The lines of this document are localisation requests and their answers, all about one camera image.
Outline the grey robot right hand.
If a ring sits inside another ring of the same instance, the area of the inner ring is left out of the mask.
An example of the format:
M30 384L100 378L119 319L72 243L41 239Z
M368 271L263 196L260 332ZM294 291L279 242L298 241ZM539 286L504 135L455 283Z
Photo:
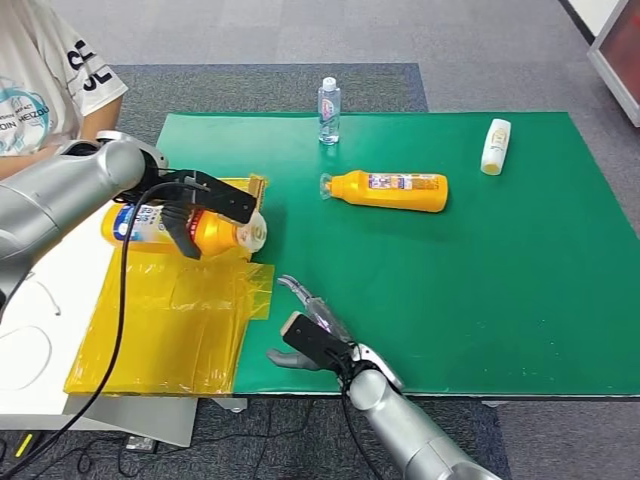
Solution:
M291 275L279 276L277 283L291 290L304 310L292 313L281 329L282 340L294 351L269 349L266 357L272 363L281 368L337 373L340 361L352 353L352 336L324 300Z

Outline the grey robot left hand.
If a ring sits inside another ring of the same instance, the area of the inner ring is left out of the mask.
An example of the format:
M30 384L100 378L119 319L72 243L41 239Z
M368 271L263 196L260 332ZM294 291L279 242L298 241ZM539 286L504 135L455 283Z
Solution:
M192 238L189 230L192 210L184 204L168 202L162 206L161 220L165 230L184 257L199 260L201 250Z

